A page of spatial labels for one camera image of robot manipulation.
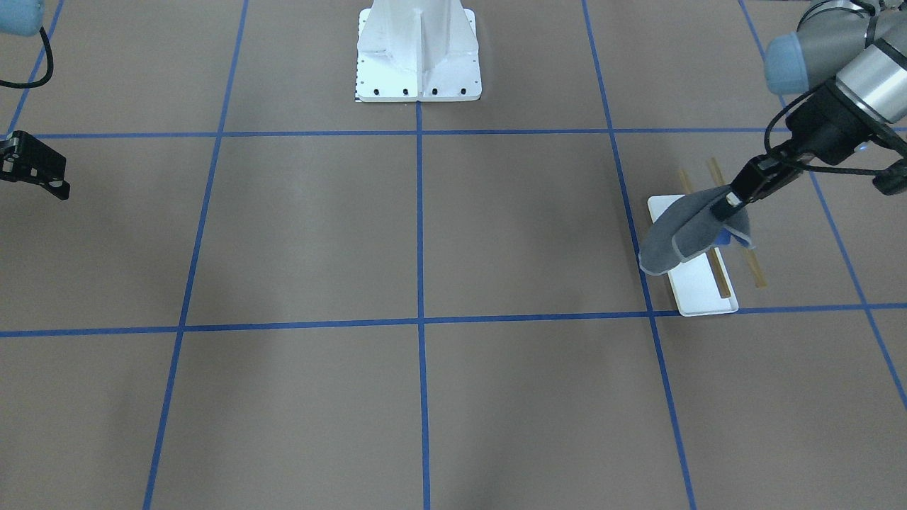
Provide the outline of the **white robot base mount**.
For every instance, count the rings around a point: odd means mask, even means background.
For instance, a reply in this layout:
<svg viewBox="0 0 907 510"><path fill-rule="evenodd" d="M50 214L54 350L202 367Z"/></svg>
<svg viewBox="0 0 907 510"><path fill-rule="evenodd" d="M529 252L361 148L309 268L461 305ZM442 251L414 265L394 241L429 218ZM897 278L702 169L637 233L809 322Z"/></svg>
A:
<svg viewBox="0 0 907 510"><path fill-rule="evenodd" d="M357 29L357 101L482 97L476 16L462 2L375 1L360 10Z"/></svg>

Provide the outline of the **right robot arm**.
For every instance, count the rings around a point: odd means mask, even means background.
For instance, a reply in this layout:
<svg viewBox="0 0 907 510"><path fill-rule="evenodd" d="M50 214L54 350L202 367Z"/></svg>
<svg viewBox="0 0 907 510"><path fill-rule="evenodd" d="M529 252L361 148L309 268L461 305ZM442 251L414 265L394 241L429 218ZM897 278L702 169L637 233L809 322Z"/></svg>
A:
<svg viewBox="0 0 907 510"><path fill-rule="evenodd" d="M45 74L29 81L1 81L2 88L28 91L49 83L55 59L50 36L43 25L43 1L3 1L1 32L19 38L38 35L45 55ZM2 141L2 180L28 183L47 191L58 200L68 200L71 184L65 181L66 158L25 130L13 130Z"/></svg>

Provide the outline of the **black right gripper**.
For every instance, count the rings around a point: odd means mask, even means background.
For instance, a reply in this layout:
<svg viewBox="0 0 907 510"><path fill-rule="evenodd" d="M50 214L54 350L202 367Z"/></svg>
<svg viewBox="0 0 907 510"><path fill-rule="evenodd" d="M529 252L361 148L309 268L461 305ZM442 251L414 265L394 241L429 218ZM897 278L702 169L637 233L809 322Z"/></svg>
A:
<svg viewBox="0 0 907 510"><path fill-rule="evenodd" d="M70 198L65 181L67 159L25 130L14 130L1 144L1 179L43 188L59 200Z"/></svg>

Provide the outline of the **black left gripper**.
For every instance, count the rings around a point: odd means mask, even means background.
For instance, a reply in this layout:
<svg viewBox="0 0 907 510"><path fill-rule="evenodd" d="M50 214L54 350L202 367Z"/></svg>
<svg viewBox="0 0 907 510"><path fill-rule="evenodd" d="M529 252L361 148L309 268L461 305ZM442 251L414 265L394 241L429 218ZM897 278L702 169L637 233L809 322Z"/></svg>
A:
<svg viewBox="0 0 907 510"><path fill-rule="evenodd" d="M709 212L720 222L787 186L804 170L817 171L806 163L808 159L820 159L832 168L865 142L897 151L897 133L840 89L810 89L801 94L775 114L769 130L780 120L790 138L781 145L769 145L769 156L749 159L728 190L719 194Z"/></svg>

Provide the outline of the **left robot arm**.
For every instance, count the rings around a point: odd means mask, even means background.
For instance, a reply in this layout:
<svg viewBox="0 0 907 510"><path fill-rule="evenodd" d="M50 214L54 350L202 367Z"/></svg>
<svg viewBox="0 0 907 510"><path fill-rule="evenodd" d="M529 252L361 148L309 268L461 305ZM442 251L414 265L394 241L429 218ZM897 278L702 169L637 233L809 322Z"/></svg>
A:
<svg viewBox="0 0 907 510"><path fill-rule="evenodd" d="M890 1L813 1L796 31L774 39L765 54L765 78L778 96L797 98L782 112L790 138L752 158L709 208L725 222L749 203L791 183L812 161L819 171L847 174L842 163L865 142L900 156L871 171L884 195L905 191L905 142L894 123L905 117L905 6Z"/></svg>

